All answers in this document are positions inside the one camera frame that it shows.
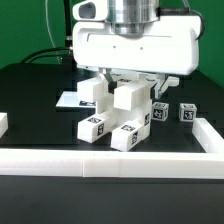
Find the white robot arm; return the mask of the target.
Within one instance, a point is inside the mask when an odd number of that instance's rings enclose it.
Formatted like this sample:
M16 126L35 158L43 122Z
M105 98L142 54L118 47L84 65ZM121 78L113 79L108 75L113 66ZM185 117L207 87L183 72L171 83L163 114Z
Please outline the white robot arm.
M83 0L73 6L73 55L80 66L155 73L156 98L168 76L189 75L199 63L203 16L185 3L160 0Z

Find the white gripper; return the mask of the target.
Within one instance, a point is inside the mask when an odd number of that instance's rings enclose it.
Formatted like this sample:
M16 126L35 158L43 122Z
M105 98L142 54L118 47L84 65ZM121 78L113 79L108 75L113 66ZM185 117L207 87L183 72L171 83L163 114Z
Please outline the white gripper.
M98 67L113 94L110 69L156 74L154 99L168 88L168 74L188 75L199 63L202 18L187 8L162 8L159 0L84 0L73 6L73 55Z

